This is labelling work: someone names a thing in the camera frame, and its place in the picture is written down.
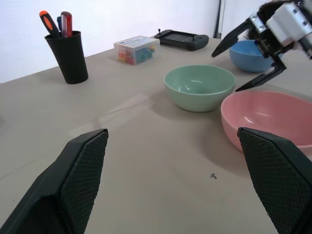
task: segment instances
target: pink bowl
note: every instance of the pink bowl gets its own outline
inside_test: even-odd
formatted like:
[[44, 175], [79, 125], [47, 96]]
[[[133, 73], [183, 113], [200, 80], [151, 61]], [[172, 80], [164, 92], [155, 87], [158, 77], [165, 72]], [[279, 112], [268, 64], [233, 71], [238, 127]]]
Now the pink bowl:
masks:
[[311, 102], [273, 91], [243, 91], [224, 99], [221, 115], [227, 137], [239, 150], [237, 130], [248, 127], [289, 139], [312, 156]]

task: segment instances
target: game controller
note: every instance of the game controller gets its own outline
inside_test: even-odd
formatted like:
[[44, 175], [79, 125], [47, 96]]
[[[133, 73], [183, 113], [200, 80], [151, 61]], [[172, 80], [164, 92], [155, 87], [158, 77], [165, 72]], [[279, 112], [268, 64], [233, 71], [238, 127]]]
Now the game controller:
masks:
[[196, 35], [173, 31], [171, 29], [162, 32], [158, 29], [155, 38], [160, 40], [160, 44], [184, 48], [189, 51], [204, 48], [209, 42], [209, 37], [207, 35]]

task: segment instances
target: bowl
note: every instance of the bowl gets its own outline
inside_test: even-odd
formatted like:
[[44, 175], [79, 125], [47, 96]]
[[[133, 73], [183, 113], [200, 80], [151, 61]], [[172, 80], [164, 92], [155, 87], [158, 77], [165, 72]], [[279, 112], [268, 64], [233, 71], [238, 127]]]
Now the bowl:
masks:
[[176, 68], [165, 76], [165, 86], [174, 103], [194, 112], [219, 106], [235, 86], [234, 75], [222, 68], [193, 65]]
[[273, 91], [242, 91], [221, 104], [223, 129], [241, 149], [237, 130], [248, 127], [292, 141], [305, 155], [312, 154], [312, 103]]
[[264, 72], [271, 68], [273, 60], [264, 58], [254, 40], [242, 40], [230, 48], [232, 63], [247, 72]]

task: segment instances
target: white wall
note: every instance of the white wall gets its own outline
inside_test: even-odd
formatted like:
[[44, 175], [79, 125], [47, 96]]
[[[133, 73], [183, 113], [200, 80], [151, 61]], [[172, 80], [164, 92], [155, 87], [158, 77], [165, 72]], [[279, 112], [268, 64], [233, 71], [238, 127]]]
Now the white wall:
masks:
[[0, 0], [0, 83], [57, 66], [43, 38], [41, 10], [55, 23], [62, 11], [71, 12], [89, 56], [119, 40], [152, 36], [158, 28], [212, 36], [217, 7], [218, 0]]
[[222, 38], [244, 22], [253, 12], [270, 0], [225, 0]]

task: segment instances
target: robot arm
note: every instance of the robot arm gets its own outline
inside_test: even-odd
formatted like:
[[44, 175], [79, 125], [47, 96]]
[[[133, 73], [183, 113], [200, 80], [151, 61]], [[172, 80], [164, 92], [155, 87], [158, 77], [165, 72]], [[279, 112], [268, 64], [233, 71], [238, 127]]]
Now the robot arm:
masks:
[[274, 70], [268, 74], [261, 74], [238, 88], [237, 91], [262, 85], [286, 69], [279, 55], [293, 49], [295, 44], [299, 44], [312, 59], [312, 44], [308, 38], [312, 35], [311, 23], [312, 0], [301, 1], [297, 5], [283, 4], [266, 22], [266, 25], [261, 21], [261, 12], [254, 13], [221, 41], [212, 57], [218, 56], [233, 46], [238, 41], [238, 35], [247, 29], [254, 29], [256, 31], [255, 43], [265, 58], [273, 59]]

